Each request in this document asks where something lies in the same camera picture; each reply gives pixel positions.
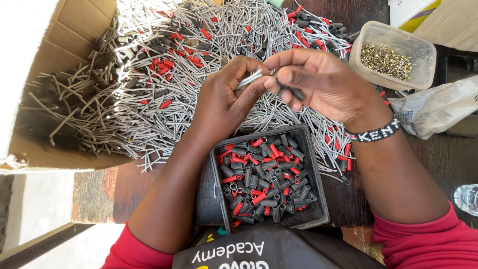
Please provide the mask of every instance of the wooden table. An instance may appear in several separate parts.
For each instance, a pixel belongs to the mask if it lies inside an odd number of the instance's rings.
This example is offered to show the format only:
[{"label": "wooden table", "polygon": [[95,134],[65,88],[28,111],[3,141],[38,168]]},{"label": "wooden table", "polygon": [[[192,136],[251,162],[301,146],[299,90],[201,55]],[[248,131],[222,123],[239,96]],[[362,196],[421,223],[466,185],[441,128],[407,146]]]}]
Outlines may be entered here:
[{"label": "wooden table", "polygon": [[[387,0],[299,0],[305,9],[334,22],[342,22],[350,32],[359,31],[367,21],[390,23]],[[293,0],[285,7],[296,9]],[[387,91],[388,97],[394,96]],[[478,139],[433,135],[423,141],[407,135],[408,141],[420,162],[430,172],[445,195],[453,201],[455,189],[463,184],[478,182]],[[159,175],[162,165],[153,171],[141,173],[134,161],[115,168],[94,172],[76,173],[73,195],[72,222],[125,223],[149,187]],[[210,169],[206,167],[202,175]],[[346,186],[335,179],[322,177],[330,226],[372,226],[373,218],[363,190],[357,166],[345,175],[352,182]],[[197,225],[222,225],[220,197],[213,197],[214,181],[201,179],[196,195],[195,223]],[[467,225],[477,227],[478,218],[456,209],[458,217]]]}]

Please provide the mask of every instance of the person's right hand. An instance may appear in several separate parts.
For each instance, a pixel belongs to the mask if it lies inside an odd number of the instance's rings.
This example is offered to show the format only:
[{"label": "person's right hand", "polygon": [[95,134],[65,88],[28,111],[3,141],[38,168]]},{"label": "person's right hand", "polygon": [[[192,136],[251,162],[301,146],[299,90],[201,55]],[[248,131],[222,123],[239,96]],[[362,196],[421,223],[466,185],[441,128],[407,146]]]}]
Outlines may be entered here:
[{"label": "person's right hand", "polygon": [[272,55],[264,65],[269,70],[278,68],[274,77],[281,84],[302,90],[302,102],[290,91],[280,91],[283,102],[294,111],[309,105],[356,133],[380,128],[391,120],[377,91],[332,53],[291,49]]}]

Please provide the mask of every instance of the red shirt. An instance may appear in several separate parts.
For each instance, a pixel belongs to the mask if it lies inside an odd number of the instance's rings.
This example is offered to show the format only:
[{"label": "red shirt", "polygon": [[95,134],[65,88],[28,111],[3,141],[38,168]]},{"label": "red shirt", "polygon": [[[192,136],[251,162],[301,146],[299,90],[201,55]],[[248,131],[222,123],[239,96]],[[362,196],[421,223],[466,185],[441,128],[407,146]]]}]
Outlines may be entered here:
[{"label": "red shirt", "polygon": [[[383,244],[388,268],[478,268],[478,230],[458,220],[451,203],[445,216],[424,224],[399,224],[374,216],[374,239]],[[136,239],[126,223],[102,268],[171,268],[173,257]]]}]

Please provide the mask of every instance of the black plastic tray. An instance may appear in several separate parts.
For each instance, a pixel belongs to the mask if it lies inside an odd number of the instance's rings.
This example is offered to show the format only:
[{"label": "black plastic tray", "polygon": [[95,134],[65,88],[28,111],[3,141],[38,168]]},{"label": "black plastic tray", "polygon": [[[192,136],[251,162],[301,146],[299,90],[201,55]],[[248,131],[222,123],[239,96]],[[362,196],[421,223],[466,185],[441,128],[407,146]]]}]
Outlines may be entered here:
[{"label": "black plastic tray", "polygon": [[233,223],[231,218],[231,210],[229,209],[228,205],[226,204],[226,199],[224,197],[224,192],[221,191],[221,210],[222,215],[224,217],[224,225],[226,226],[226,231],[229,234],[238,233],[244,230],[249,230],[258,226],[263,225],[271,225],[271,226],[284,226],[290,228],[297,228],[297,229],[308,229],[311,227],[319,226],[324,223],[329,222],[329,214],[327,203],[324,195],[324,188],[322,186],[322,181],[320,179],[319,174],[319,167],[317,166],[317,161],[315,158],[314,146],[312,143],[312,138],[310,136],[309,128],[306,124],[299,124],[289,127],[282,127],[278,129],[268,130],[261,133],[255,134],[248,134],[244,136],[234,137],[231,139],[226,139],[219,144],[217,144],[209,153],[209,162],[212,162],[213,172],[215,176],[215,180],[218,186],[220,186],[221,190],[224,190],[224,184],[221,183],[222,179],[224,178],[222,173],[219,172],[219,159],[218,155],[219,149],[225,145],[256,140],[260,137],[265,136],[279,136],[281,134],[287,134],[292,139],[297,142],[298,149],[305,154],[304,160],[302,164],[304,165],[304,169],[309,171],[307,175],[307,179],[309,180],[309,185],[312,188],[312,191],[317,196],[317,201],[311,203],[311,206],[304,211],[298,211],[294,215],[285,214],[284,217],[281,219],[281,222],[275,224],[272,221],[272,218],[266,218],[266,220],[262,223],[255,223],[254,225],[250,224],[241,224],[237,228],[232,227],[231,223]]}]

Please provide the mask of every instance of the clear plastic bag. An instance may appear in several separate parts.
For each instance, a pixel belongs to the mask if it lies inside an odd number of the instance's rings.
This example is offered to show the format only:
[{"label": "clear plastic bag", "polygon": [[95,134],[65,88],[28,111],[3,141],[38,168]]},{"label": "clear plastic bag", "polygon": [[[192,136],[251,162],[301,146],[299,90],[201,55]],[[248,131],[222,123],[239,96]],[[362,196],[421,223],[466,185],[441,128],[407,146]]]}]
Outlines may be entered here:
[{"label": "clear plastic bag", "polygon": [[409,134],[428,139],[478,109],[478,76],[388,100]]}]

